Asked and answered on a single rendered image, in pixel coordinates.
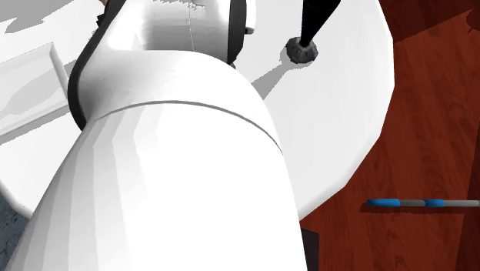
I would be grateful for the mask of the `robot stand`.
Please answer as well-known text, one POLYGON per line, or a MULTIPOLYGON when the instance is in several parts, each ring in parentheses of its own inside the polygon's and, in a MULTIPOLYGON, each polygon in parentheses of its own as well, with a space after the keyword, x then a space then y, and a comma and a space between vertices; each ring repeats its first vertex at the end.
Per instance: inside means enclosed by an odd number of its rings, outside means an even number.
POLYGON ((307 269, 308 271, 318 271, 319 234, 307 229, 301 229, 301 232, 307 269))

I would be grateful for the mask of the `black tool with grey knob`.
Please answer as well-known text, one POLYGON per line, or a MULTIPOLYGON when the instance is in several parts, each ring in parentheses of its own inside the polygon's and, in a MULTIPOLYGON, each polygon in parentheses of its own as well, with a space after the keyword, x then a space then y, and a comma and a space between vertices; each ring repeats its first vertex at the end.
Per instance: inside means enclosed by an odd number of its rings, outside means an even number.
POLYGON ((341 0, 303 0, 301 34, 285 44, 286 54, 295 64, 308 64, 318 56, 313 41, 321 27, 337 9, 341 0))

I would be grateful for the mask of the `blue and grey pen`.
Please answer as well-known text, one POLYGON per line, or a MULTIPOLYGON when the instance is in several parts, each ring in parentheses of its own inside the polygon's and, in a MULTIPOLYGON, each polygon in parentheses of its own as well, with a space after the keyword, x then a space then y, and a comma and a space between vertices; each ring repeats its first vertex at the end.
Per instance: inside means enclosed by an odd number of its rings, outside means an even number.
POLYGON ((379 207, 425 207, 425 208, 446 208, 446 207, 480 207, 480 200, 476 199, 368 199, 368 206, 379 207))

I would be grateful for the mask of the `white rectangular tray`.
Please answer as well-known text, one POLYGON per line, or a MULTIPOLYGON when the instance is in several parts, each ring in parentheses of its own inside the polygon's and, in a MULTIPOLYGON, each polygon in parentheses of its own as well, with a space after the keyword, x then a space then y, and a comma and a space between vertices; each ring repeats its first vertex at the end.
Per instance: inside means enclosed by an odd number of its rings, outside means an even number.
POLYGON ((69 112, 67 87, 51 42, 0 63, 0 145, 69 112))

